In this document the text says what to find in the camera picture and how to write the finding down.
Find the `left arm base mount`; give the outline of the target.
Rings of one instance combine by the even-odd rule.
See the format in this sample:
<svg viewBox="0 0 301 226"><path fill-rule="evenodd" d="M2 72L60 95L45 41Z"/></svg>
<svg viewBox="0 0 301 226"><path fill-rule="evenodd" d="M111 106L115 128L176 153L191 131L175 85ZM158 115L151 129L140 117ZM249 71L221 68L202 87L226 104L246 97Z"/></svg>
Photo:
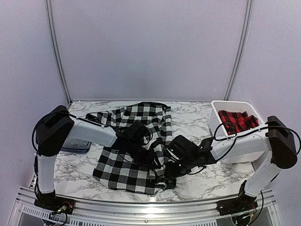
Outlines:
<svg viewBox="0 0 301 226"><path fill-rule="evenodd" d="M45 210L50 210L54 214L72 214L75 205L75 200L56 196L54 199L44 199L44 201L36 199L34 201L34 205Z"/></svg>

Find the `aluminium front rail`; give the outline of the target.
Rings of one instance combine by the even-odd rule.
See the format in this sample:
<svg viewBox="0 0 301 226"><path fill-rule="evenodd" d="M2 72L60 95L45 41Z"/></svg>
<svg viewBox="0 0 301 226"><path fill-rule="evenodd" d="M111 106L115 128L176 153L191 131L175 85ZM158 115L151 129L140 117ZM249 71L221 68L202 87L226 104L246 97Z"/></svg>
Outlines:
<svg viewBox="0 0 301 226"><path fill-rule="evenodd" d="M52 215L34 205L34 190L21 187L12 213L10 226L234 226L251 213L253 226L280 226L273 192L266 190L257 198L256 210L233 215L220 215L219 198L187 202L109 202L74 198L72 214Z"/></svg>

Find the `white plastic bin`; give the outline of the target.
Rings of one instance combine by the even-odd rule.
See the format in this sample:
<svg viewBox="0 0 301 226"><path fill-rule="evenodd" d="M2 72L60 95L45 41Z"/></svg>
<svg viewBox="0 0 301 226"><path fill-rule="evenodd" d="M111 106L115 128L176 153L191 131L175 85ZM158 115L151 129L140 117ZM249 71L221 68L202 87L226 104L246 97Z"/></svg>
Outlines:
<svg viewBox="0 0 301 226"><path fill-rule="evenodd" d="M214 100L209 128L212 155L223 163L254 162L265 152L263 120L248 102Z"/></svg>

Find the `black white plaid shirt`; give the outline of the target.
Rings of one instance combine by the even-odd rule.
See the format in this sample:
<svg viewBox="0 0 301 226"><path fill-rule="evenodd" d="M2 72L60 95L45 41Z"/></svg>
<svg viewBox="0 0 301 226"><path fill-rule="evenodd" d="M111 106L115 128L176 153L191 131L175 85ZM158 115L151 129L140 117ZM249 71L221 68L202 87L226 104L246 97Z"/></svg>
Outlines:
<svg viewBox="0 0 301 226"><path fill-rule="evenodd" d="M121 137L104 147L93 178L113 190L155 195L176 186L168 176L166 147L173 139L171 107L140 102L122 108L87 113L86 119L117 129Z"/></svg>

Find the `folded grey shirt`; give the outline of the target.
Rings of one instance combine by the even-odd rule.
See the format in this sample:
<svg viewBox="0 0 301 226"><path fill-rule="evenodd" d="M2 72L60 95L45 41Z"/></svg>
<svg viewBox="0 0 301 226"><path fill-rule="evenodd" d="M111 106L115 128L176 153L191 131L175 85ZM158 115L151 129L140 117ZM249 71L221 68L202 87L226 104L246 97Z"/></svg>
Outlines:
<svg viewBox="0 0 301 226"><path fill-rule="evenodd" d="M67 139L62 148L68 149L88 149L91 145L91 142L80 140L80 139Z"/></svg>

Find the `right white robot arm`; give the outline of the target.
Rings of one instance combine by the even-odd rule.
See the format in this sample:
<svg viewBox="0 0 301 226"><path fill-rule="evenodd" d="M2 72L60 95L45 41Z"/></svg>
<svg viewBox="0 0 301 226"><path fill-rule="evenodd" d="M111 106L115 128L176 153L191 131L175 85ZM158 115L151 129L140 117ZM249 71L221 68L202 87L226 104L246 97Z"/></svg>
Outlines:
<svg viewBox="0 0 301 226"><path fill-rule="evenodd" d="M265 124L245 132L223 137L213 135L203 139L199 145L179 135L165 148L171 158L166 164L165 176L181 177L191 173L195 167L203 170L219 161L253 162L265 153L265 160L242 183L238 197L233 200L233 207L243 211L282 170L297 163L301 149L296 147L295 140L300 138L276 116L268 117Z"/></svg>

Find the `wall metal profile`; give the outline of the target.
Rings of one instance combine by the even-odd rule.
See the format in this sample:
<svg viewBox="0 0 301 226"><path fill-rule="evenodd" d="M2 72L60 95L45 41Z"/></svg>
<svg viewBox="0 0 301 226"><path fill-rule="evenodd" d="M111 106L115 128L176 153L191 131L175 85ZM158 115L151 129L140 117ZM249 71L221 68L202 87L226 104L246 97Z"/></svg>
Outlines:
<svg viewBox="0 0 301 226"><path fill-rule="evenodd" d="M234 89L234 86L235 86L235 82L238 78L240 64L242 61L243 53L246 48L246 43L247 43L247 39L248 39L248 35L249 35L251 18L252 18L252 10L253 10L253 0L247 0L242 31L241 31L241 35L240 35L240 39L239 39L239 43L238 43L238 50L237 50L235 61L234 61L234 64L233 64L233 67L231 70L231 74L230 74L230 80L227 85L223 100L228 101L230 99L231 94Z"/></svg>
<svg viewBox="0 0 301 226"><path fill-rule="evenodd" d="M51 0L45 0L45 7L46 7L46 16L48 21L48 28L49 28L49 36L52 44L52 50L54 54L55 64L58 71L58 76L60 79L60 83L63 89L63 94L65 96L67 105L70 106L72 104L72 99L70 95L70 91L67 85L67 80L64 73L63 63L60 56L59 45L57 41L57 35L55 30L55 19L54 19L54 12Z"/></svg>

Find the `left wall metal profile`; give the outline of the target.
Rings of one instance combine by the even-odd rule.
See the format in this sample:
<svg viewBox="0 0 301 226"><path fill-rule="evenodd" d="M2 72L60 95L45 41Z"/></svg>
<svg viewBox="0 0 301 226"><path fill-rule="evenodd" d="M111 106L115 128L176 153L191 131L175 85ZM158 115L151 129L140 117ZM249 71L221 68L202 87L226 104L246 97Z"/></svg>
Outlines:
<svg viewBox="0 0 301 226"><path fill-rule="evenodd" d="M48 28L49 28L49 36L52 44L52 50L54 54L55 64L58 71L58 76L60 79L60 83L63 89L63 94L65 96L67 105L70 106L72 104L72 99L70 95L70 91L67 85L67 80L64 73L63 63L60 56L59 45L57 41L57 35L55 30L55 19L54 19L54 12L51 0L45 0L45 7L46 7L46 16L48 21Z"/></svg>

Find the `right wall metal profile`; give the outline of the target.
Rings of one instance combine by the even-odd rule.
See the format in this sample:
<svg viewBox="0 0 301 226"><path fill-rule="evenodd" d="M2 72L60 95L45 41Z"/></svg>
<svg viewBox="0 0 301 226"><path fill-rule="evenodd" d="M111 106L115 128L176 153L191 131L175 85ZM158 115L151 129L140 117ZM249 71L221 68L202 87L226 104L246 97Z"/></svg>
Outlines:
<svg viewBox="0 0 301 226"><path fill-rule="evenodd" d="M235 82L238 78L240 64L242 61L243 53L246 48L246 43L247 43L247 39L248 39L248 35L249 35L251 18L252 18L252 10L253 10L253 0L247 0L242 31L241 31L241 35L240 35L240 39L239 39L239 43L238 43L238 50L237 50L235 61L234 61L234 64L233 64L233 67L231 70L231 74L230 74L230 80L227 85L223 100L228 101L230 99L231 94L234 89L234 86L235 86Z"/></svg>

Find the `folded blue checked shirt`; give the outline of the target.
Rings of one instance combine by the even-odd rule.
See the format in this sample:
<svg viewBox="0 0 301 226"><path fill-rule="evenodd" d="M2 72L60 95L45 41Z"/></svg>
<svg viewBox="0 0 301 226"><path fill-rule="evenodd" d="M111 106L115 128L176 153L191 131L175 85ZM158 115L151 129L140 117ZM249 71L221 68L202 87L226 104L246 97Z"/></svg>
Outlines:
<svg viewBox="0 0 301 226"><path fill-rule="evenodd" d="M62 147L60 151L69 153L87 153L90 148L76 149L76 148L65 148Z"/></svg>

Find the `red black plaid shirt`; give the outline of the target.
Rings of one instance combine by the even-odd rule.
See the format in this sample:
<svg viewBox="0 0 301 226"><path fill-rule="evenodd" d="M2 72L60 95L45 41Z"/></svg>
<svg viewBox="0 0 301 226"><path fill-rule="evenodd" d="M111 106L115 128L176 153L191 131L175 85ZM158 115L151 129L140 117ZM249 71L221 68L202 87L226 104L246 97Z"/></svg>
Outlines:
<svg viewBox="0 0 301 226"><path fill-rule="evenodd" d="M240 133L259 126L259 121L254 115L244 112L229 112L219 110L218 115L225 126L228 135Z"/></svg>

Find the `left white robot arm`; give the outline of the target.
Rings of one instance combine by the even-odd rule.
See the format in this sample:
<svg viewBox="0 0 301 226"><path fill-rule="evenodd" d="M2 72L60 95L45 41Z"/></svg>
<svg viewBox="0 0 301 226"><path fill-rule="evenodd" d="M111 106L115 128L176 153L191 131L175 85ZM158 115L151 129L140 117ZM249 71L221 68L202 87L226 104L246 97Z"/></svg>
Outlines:
<svg viewBox="0 0 301 226"><path fill-rule="evenodd" d="M144 138L150 135L150 129L138 121L119 129L72 115L63 105L56 107L39 119L32 131L31 142L36 151L37 199L50 210L59 206L54 189L54 168L56 156L65 141L76 139L97 143L128 153L139 166L159 169L161 164L154 148L145 148Z"/></svg>

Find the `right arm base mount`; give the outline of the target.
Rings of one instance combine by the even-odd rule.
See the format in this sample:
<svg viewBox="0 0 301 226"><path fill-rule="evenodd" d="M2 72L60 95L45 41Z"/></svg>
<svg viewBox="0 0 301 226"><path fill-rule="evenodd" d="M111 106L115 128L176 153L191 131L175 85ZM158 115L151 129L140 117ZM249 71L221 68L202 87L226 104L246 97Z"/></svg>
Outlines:
<svg viewBox="0 0 301 226"><path fill-rule="evenodd" d="M255 199L232 198L218 201L216 210L219 212L220 216L224 216L254 210L257 207L258 204Z"/></svg>

